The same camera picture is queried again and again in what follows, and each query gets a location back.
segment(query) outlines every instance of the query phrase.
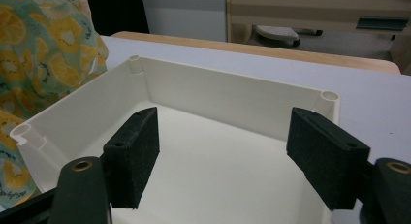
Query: white wall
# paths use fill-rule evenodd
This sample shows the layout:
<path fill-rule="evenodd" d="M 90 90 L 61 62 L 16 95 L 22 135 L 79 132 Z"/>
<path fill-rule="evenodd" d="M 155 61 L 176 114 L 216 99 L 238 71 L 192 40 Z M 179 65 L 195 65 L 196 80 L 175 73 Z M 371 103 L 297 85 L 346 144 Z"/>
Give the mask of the white wall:
<path fill-rule="evenodd" d="M 225 0 L 143 0 L 150 33 L 226 41 Z"/>

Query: black plastic part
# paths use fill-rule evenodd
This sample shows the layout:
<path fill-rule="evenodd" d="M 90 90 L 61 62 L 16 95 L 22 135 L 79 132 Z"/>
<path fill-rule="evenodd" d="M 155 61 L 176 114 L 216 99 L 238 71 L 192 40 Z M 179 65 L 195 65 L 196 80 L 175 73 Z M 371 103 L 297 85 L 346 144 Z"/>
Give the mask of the black plastic part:
<path fill-rule="evenodd" d="M 370 149 L 320 114 L 293 108 L 287 154 L 330 210 L 352 209 Z"/>
<path fill-rule="evenodd" d="M 156 108 L 133 114 L 106 143 L 102 160 L 113 208 L 139 206 L 159 152 Z"/>
<path fill-rule="evenodd" d="M 97 157 L 66 164 L 60 172 L 49 224 L 111 223 L 103 165 Z"/>
<path fill-rule="evenodd" d="M 0 223 L 46 224 L 51 215 L 54 189 L 0 212 Z"/>
<path fill-rule="evenodd" d="M 360 17 L 358 29 L 402 31 L 407 26 L 407 17 Z"/>
<path fill-rule="evenodd" d="M 375 162 L 372 184 L 387 224 L 410 224 L 411 165 L 380 158 Z"/>
<path fill-rule="evenodd" d="M 360 211 L 361 224 L 387 224 L 383 212 L 380 208 L 374 209 L 362 206 Z"/>
<path fill-rule="evenodd" d="M 293 47 L 297 47 L 300 45 L 300 39 L 293 41 Z"/>

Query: wooden table edge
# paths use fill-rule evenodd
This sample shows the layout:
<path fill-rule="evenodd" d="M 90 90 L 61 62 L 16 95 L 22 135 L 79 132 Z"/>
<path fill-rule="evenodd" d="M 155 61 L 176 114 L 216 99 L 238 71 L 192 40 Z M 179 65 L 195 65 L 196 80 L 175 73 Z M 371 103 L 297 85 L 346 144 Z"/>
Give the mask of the wooden table edge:
<path fill-rule="evenodd" d="M 164 43 L 178 46 L 194 47 L 194 48 L 208 48 L 225 50 L 232 52 L 248 53 L 254 55 L 262 55 L 269 57 L 278 57 L 283 59 L 291 59 L 305 62 L 314 62 L 320 64 L 327 64 L 333 66 L 342 66 L 358 69 L 367 69 L 372 71 L 387 72 L 393 74 L 400 74 L 398 66 L 390 61 L 370 58 L 360 58 L 353 56 L 342 56 L 335 54 L 300 51 L 284 48 L 267 48 L 258 46 L 249 46 L 243 44 L 215 42 L 208 40 L 199 40 L 191 38 L 180 38 L 172 36 L 162 36 L 155 34 L 145 34 L 137 32 L 117 32 L 111 35 L 114 38 L 139 40 L 154 43 Z"/>

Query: circular hole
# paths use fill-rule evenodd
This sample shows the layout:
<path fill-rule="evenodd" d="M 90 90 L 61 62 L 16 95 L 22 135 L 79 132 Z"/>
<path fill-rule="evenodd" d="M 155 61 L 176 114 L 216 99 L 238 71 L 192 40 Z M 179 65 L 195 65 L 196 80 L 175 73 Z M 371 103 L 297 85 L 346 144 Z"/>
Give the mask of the circular hole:
<path fill-rule="evenodd" d="M 387 164 L 387 166 L 396 172 L 403 174 L 411 174 L 411 168 L 403 163 L 390 162 Z"/>
<path fill-rule="evenodd" d="M 352 147 L 352 148 L 358 147 L 356 144 L 353 144 L 353 143 L 348 143 L 347 145 L 350 146 L 350 147 Z"/>
<path fill-rule="evenodd" d="M 72 170 L 76 172 L 81 172 L 81 171 L 87 170 L 92 165 L 93 163 L 91 161 L 80 161 L 72 166 Z"/>
<path fill-rule="evenodd" d="M 338 94 L 331 92 L 331 91 L 323 91 L 323 93 L 321 93 L 321 96 L 326 99 L 326 100 L 330 100 L 330 101 L 334 101 L 337 100 L 339 98 Z"/>
<path fill-rule="evenodd" d="M 118 146 L 118 147 L 124 146 L 124 142 L 116 143 L 115 146 Z"/>
<path fill-rule="evenodd" d="M 11 135 L 22 135 L 27 133 L 31 128 L 31 125 L 28 124 L 22 124 L 16 127 L 15 129 L 12 130 Z"/>
<path fill-rule="evenodd" d="M 131 57 L 129 57 L 129 60 L 130 61 L 135 61 L 135 60 L 139 60 L 139 56 L 137 56 L 137 55 L 134 55 L 134 56 L 131 56 Z"/>

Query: yellow floral fabric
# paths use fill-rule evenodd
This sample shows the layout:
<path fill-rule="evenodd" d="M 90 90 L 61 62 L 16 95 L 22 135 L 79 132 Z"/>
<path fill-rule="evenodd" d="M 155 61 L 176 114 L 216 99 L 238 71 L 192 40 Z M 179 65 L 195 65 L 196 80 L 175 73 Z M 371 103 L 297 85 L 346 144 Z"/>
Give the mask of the yellow floral fabric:
<path fill-rule="evenodd" d="M 106 71 L 87 0 L 0 0 L 0 205 L 33 182 L 10 131 Z"/>

